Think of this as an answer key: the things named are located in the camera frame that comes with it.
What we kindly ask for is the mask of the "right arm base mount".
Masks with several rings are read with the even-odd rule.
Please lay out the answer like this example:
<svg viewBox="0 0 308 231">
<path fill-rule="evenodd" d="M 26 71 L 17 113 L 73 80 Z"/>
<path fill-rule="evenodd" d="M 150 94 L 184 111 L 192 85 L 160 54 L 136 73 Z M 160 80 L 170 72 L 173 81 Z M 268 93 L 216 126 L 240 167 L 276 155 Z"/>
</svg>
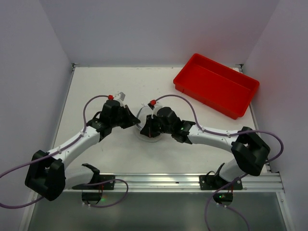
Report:
<svg viewBox="0 0 308 231">
<path fill-rule="evenodd" d="M 239 191 L 243 189 L 242 181 L 238 180 L 231 186 L 225 186 L 228 182 L 219 176 L 219 170 L 216 172 L 209 171 L 205 175 L 199 176 L 200 189 L 203 191 L 216 191 L 223 187 L 226 192 L 217 192 L 212 198 L 219 205 L 229 206 L 233 202 L 234 191 Z"/>
</svg>

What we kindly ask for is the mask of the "white mesh laundry bag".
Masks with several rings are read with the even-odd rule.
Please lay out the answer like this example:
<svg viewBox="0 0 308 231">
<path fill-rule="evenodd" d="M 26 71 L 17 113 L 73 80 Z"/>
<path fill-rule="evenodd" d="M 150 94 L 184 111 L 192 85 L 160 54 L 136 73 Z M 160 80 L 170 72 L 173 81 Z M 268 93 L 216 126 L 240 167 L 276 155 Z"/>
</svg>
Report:
<svg viewBox="0 0 308 231">
<path fill-rule="evenodd" d="M 137 112 L 136 117 L 140 120 L 140 123 L 135 126 L 134 134 L 136 135 L 136 137 L 138 139 L 140 139 L 142 141 L 145 141 L 145 142 L 158 142 L 162 138 L 162 136 L 157 136 L 157 137 L 154 137 L 154 138 L 149 138 L 147 136 L 144 136 L 144 135 L 140 134 L 141 130 L 145 126 L 147 115 L 151 115 L 151 114 L 152 114 L 152 110 L 147 105 L 143 105 L 139 109 L 139 111 Z"/>
</svg>

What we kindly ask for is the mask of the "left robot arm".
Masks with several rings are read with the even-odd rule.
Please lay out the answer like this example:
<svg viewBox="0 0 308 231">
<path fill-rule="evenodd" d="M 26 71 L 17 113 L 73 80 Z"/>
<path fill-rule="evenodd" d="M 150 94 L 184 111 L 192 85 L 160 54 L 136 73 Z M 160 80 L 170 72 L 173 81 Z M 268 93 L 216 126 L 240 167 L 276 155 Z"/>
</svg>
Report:
<svg viewBox="0 0 308 231">
<path fill-rule="evenodd" d="M 94 166 L 82 164 L 81 171 L 72 176 L 66 173 L 66 169 L 87 149 L 110 135 L 113 128 L 126 129 L 139 123 L 127 105 L 107 100 L 102 110 L 87 121 L 77 135 L 48 152 L 39 150 L 33 154 L 25 185 L 49 201 L 55 200 L 65 188 L 96 186 L 100 171 Z"/>
</svg>

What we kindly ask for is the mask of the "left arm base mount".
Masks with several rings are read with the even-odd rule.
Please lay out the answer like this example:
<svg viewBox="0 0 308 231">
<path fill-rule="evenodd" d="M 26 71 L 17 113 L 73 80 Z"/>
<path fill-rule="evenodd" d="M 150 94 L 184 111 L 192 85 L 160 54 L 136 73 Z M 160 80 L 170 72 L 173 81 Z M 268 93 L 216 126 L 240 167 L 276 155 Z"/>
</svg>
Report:
<svg viewBox="0 0 308 231">
<path fill-rule="evenodd" d="M 99 175 L 96 180 L 91 180 L 90 184 L 99 183 L 104 181 L 110 181 L 105 184 L 89 186 L 82 185 L 81 199 L 85 204 L 95 204 L 97 205 L 103 199 L 103 190 L 113 190 L 114 189 L 114 179 L 115 175 Z"/>
</svg>

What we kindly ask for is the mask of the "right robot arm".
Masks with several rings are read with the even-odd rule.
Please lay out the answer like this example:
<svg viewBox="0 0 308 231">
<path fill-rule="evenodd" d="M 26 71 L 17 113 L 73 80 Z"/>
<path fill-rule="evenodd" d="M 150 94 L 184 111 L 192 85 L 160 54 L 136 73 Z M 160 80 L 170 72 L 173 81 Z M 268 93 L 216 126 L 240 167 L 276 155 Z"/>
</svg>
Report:
<svg viewBox="0 0 308 231">
<path fill-rule="evenodd" d="M 195 122 L 181 120 L 170 107 L 139 117 L 140 134 L 149 139 L 169 134 L 180 143 L 202 144 L 231 153 L 233 159 L 221 164 L 211 180 L 216 185 L 225 185 L 244 174 L 259 176 L 270 153 L 269 146 L 249 127 L 243 127 L 239 135 L 219 136 L 216 131 L 205 132 Z"/>
</svg>

